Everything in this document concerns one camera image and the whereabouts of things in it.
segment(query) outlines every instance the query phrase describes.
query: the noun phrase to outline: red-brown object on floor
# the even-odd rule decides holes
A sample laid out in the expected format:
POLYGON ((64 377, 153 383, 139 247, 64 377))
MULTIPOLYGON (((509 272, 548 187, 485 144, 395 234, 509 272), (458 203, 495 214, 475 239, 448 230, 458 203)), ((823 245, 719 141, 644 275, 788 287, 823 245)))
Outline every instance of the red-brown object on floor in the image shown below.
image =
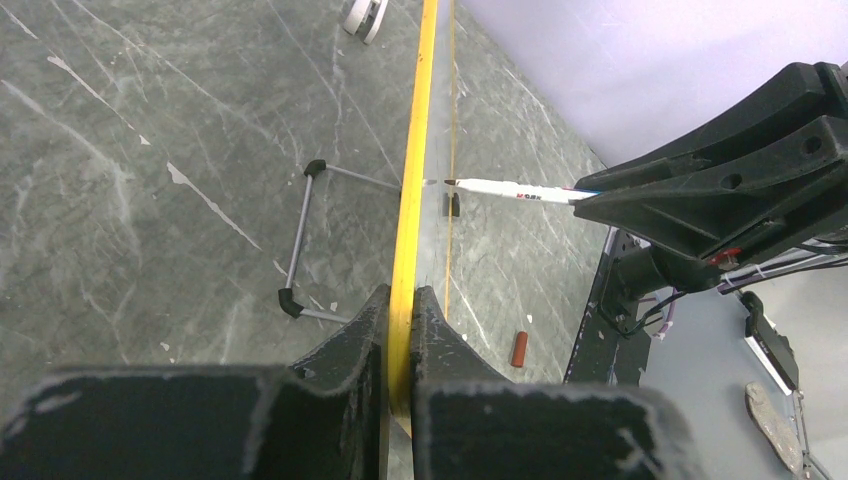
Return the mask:
POLYGON ((527 353, 527 332, 518 332, 518 335, 515 336, 515 348, 512 350, 510 365, 515 368, 523 367, 525 353, 527 353))

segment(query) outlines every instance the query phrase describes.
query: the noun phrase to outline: metal pole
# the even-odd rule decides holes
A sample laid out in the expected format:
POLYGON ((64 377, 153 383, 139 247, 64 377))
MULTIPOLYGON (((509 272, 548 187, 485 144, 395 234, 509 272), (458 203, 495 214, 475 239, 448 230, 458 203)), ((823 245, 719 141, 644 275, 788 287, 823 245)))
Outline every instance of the metal pole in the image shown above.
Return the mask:
POLYGON ((297 235, 292 249, 292 260, 289 263, 289 276, 286 278, 286 288, 294 284, 294 274, 297 271, 297 257, 300 256, 300 244, 303 241, 303 230, 306 226, 306 215, 309 213, 309 199, 312 196, 312 175, 306 176, 306 193, 303 195, 303 207, 300 209, 300 221, 297 223, 297 235))
POLYGON ((347 175, 349 177, 358 178, 364 182, 373 183, 375 185, 380 185, 381 187, 391 188, 392 190, 400 191, 400 187, 397 185, 392 185, 391 183, 382 182, 380 180, 374 180, 371 177, 366 177, 365 175, 351 172, 350 170, 345 170, 343 168, 335 167, 333 165, 327 165, 327 170, 332 170, 337 173, 341 173, 343 175, 347 175))
POLYGON ((300 314, 307 316, 307 317, 318 318, 318 319, 321 319, 321 320, 329 320, 331 322, 338 322, 338 323, 349 322, 349 320, 344 318, 344 317, 339 317, 338 315, 331 315, 329 313, 324 313, 324 312, 318 312, 316 310, 309 310, 308 308, 304 308, 303 310, 301 310, 300 314))

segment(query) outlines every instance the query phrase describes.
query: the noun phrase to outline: gray floor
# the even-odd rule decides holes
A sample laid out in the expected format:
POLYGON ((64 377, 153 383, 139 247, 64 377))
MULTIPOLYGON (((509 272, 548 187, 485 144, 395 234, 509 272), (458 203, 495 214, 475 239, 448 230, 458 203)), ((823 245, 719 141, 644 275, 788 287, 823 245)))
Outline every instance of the gray floor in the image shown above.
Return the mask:
MULTIPOLYGON (((393 1, 365 47, 342 3, 2 0, 0 410, 56 365, 287 363, 335 331, 277 305, 302 168, 399 183, 421 14, 393 1)), ((571 185, 601 168, 457 15, 457 175, 571 185)), ((397 196, 327 174, 313 198, 297 299, 349 317, 391 280, 397 196)), ((508 377, 559 381, 605 229, 463 195, 446 280, 435 198, 419 273, 449 284, 451 324, 508 377), (524 370, 508 366, 519 329, 524 370)), ((391 478, 411 470, 392 461, 391 478)))

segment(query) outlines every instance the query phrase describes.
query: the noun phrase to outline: white marker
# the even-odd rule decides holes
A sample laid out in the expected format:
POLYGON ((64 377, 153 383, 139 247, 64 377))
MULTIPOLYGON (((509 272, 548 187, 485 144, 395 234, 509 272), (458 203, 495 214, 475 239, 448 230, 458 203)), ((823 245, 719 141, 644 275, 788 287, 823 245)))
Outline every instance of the white marker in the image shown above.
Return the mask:
POLYGON ((574 205, 574 202, 577 200, 594 197, 598 194, 598 192, 590 192, 587 190, 572 190, 561 187, 538 187, 535 185, 521 185, 515 182, 481 180, 479 178, 445 180, 445 183, 469 192, 517 198, 518 200, 562 203, 565 205, 574 205))

